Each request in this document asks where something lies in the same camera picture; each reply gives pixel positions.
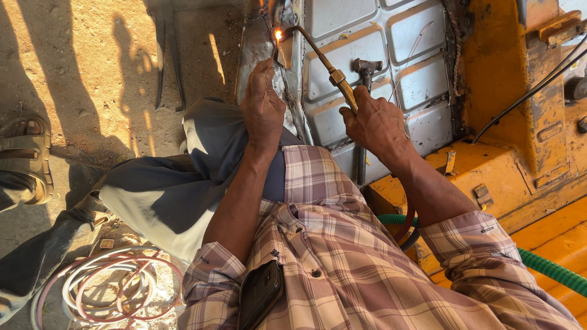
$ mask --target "hammer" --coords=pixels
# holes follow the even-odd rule
[[[372,60],[356,59],[353,62],[353,71],[359,74],[363,80],[363,86],[367,87],[369,94],[371,94],[371,82],[373,80],[373,74],[375,74],[376,71],[380,71],[382,69],[383,62],[380,60],[375,62]],[[357,164],[357,185],[362,186],[365,184],[365,158],[367,157],[367,150],[358,145],[357,149],[359,151],[359,162]]]

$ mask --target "left hand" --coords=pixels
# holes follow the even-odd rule
[[[241,102],[242,115],[249,133],[249,144],[259,151],[277,152],[284,125],[285,103],[273,90],[273,60],[257,64],[249,76]]]

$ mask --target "sandal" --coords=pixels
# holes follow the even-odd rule
[[[98,226],[104,224],[116,216],[112,213],[112,211],[108,210],[108,208],[102,203],[99,198],[100,189],[102,188],[102,184],[104,183],[104,179],[106,175],[102,176],[96,184],[92,187],[89,193],[87,193],[82,200],[80,200],[74,207],[83,208],[88,211],[92,211],[96,213],[95,216],[95,223],[94,226]]]
[[[12,171],[27,174],[35,179],[35,196],[27,205],[47,203],[53,198],[53,180],[49,171],[49,148],[51,146],[51,129],[46,121],[37,117],[20,117],[11,119],[0,128],[0,136],[14,124],[34,120],[39,123],[39,135],[21,135],[0,138],[0,151],[4,150],[33,150],[35,158],[6,158],[0,159],[1,171]]]

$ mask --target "black cable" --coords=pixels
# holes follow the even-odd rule
[[[516,107],[518,107],[520,104],[524,103],[527,99],[533,97],[536,93],[538,93],[540,90],[542,90],[544,87],[546,87],[546,85],[550,84],[553,80],[555,80],[556,78],[558,78],[558,76],[560,76],[564,71],[566,71],[568,68],[571,67],[571,65],[573,65],[575,62],[577,62],[578,60],[580,60],[583,56],[585,56],[587,54],[587,50],[583,51],[581,54],[579,54],[579,56],[577,56],[575,59],[573,59],[572,61],[570,61],[564,68],[562,68],[559,72],[556,72],[558,69],[561,68],[561,66],[569,59],[571,58],[571,56],[573,56],[578,50],[579,48],[583,45],[583,43],[587,41],[587,35],[585,35],[585,37],[583,38],[583,40],[581,40],[581,42],[579,42],[579,44],[577,45],[577,47],[575,47],[575,49],[573,49],[573,51],[564,59],[562,60],[561,63],[559,63],[558,66],[556,66],[556,68],[551,71],[548,76],[546,76],[544,79],[542,79],[542,81],[540,81],[539,83],[536,84],[536,86],[534,86],[531,90],[529,90],[525,95],[523,95],[520,99],[518,99],[516,102],[514,102],[511,106],[508,106],[505,110],[503,110],[502,112],[500,112],[496,117],[493,117],[493,119],[491,119],[480,131],[479,133],[477,133],[477,135],[475,136],[475,138],[473,139],[472,143],[477,142],[477,140],[479,140],[479,138],[485,134],[485,132],[487,132],[487,130],[493,125],[495,124],[498,120],[500,120],[501,118],[503,118],[505,115],[507,115],[510,111],[512,111],[513,109],[515,109]]]
[[[416,220],[414,231],[411,233],[410,237],[408,237],[408,239],[402,245],[400,245],[402,252],[406,252],[409,248],[412,247],[412,245],[414,245],[414,243],[416,243],[418,238],[420,238],[420,231],[418,230],[420,227],[420,220]]]

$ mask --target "dirt ground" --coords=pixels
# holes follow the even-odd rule
[[[206,95],[232,103],[242,6],[178,11],[175,20],[187,106]],[[52,155],[109,167],[134,157],[177,154],[185,136],[183,113],[176,112],[181,102],[168,48],[163,86],[161,108],[154,111],[155,26],[143,2],[0,0],[0,125],[19,116],[44,118],[52,129]],[[59,210],[39,212],[48,214],[46,228],[39,228],[42,231],[54,221],[49,215]],[[19,241],[30,238],[31,233]],[[120,221],[103,226],[100,238],[114,238],[115,247],[145,243]],[[169,269],[153,270],[167,284],[158,285],[163,300],[154,303],[149,314],[169,306],[176,294],[173,287],[179,285]],[[119,276],[112,276],[102,283],[96,281],[86,296],[95,297],[105,292],[104,285],[110,288],[118,280]],[[59,304],[48,307],[58,314],[60,308]],[[175,329],[183,308],[178,306],[149,328]],[[23,309],[11,320],[12,329],[30,328],[27,313]],[[63,322],[64,316],[56,319]],[[68,328],[66,318],[65,325],[59,322],[47,324],[46,329]],[[81,328],[69,325],[69,329]]]

